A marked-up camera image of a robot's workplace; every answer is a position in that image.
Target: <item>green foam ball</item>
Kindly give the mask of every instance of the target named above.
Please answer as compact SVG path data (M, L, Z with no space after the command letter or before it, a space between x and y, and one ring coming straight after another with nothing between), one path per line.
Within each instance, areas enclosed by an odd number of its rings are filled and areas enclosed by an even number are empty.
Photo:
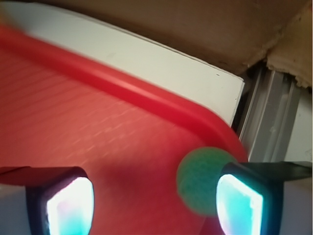
M236 159L224 150L198 148L180 162L176 184L184 204L193 212L216 216L216 187L222 168Z

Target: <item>led light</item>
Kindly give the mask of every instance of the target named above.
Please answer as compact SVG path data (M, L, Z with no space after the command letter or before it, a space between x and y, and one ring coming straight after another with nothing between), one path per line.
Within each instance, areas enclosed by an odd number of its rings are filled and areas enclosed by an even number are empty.
M217 213L226 235L259 235L263 196L237 179L223 175L217 185Z
M47 202L51 235L87 235L93 217L94 195L92 183L84 177L76 178Z

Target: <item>light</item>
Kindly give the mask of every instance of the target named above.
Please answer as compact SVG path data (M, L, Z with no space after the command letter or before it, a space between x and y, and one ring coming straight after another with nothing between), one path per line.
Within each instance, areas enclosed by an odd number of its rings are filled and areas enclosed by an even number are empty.
M259 235L263 196L237 179L223 175L217 185L217 213L226 235Z
M51 235L87 235L94 207L92 183L79 177L57 192L47 202Z

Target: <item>black light housing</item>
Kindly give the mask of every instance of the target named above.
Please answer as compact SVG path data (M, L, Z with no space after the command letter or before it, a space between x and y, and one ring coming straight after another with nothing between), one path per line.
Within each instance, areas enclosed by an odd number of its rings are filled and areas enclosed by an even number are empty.
M217 210L226 234L312 233L312 163L229 163L218 182Z
M18 227L8 226L8 221L2 220L0 234L89 233L94 195L92 183L82 168L2 167L0 186L3 188L0 190L0 207L5 202L22 206L20 211L1 210L1 216L5 213L12 217L16 213L27 215L19 221L22 231ZM9 197L14 196L17 200L10 201Z

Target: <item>metal track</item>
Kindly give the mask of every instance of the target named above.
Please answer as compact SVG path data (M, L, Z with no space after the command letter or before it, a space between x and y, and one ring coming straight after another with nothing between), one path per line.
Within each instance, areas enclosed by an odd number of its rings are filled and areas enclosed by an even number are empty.
M258 70L238 128L250 162L284 160L300 91L289 75Z

